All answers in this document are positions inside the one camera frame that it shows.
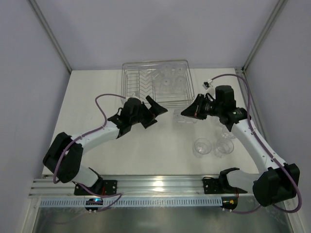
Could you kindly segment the clear plastic cup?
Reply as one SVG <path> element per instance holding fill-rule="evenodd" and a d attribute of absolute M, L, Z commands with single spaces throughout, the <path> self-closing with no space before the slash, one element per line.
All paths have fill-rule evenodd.
<path fill-rule="evenodd" d="M 219 138 L 214 147 L 214 155 L 218 158 L 231 154 L 234 150 L 233 142 L 228 138 Z"/>
<path fill-rule="evenodd" d="M 192 151 L 196 158 L 204 158 L 212 151 L 212 143 L 206 138 L 199 138 L 194 142 Z"/>
<path fill-rule="evenodd" d="M 176 123 L 196 123 L 197 119 L 187 117 L 187 116 L 182 116 L 181 115 L 182 109 L 174 109 L 173 111 L 173 119 Z"/>
<path fill-rule="evenodd" d="M 218 127 L 223 127 L 224 124 L 222 124 L 219 120 L 218 117 L 211 117 L 211 122 L 213 125 L 218 126 Z"/>
<path fill-rule="evenodd" d="M 234 133 L 230 132 L 226 126 L 222 127 L 221 137 L 222 138 L 228 138 L 228 139 L 235 139 L 236 138 Z"/>

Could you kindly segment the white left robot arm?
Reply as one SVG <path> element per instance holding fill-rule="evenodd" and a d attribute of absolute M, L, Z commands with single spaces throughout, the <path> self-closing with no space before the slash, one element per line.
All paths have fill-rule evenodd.
<path fill-rule="evenodd" d="M 148 128 L 157 122 L 156 117 L 168 110 L 150 96 L 146 97 L 150 107 L 138 98 L 126 99 L 123 107 L 111 117 L 104 117 L 103 125 L 76 136 L 59 133 L 50 145 L 43 165 L 53 173 L 53 183 L 73 182 L 90 195 L 103 197 L 105 182 L 93 169 L 81 164 L 89 150 L 102 143 L 118 139 L 131 131 L 133 125 Z"/>

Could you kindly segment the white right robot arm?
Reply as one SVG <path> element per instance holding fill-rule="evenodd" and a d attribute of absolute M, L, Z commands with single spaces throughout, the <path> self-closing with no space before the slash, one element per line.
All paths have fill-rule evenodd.
<path fill-rule="evenodd" d="M 182 116 L 204 120 L 218 117 L 252 157 L 258 174 L 245 173 L 239 168 L 221 171 L 219 179 L 227 188 L 239 188 L 254 194 L 261 206 L 270 206 L 292 199 L 298 194 L 300 170 L 296 164 L 287 164 L 256 133 L 248 112 L 236 106 L 234 90 L 229 85 L 216 87 L 215 97 L 197 95 L 194 102 L 181 112 Z"/>

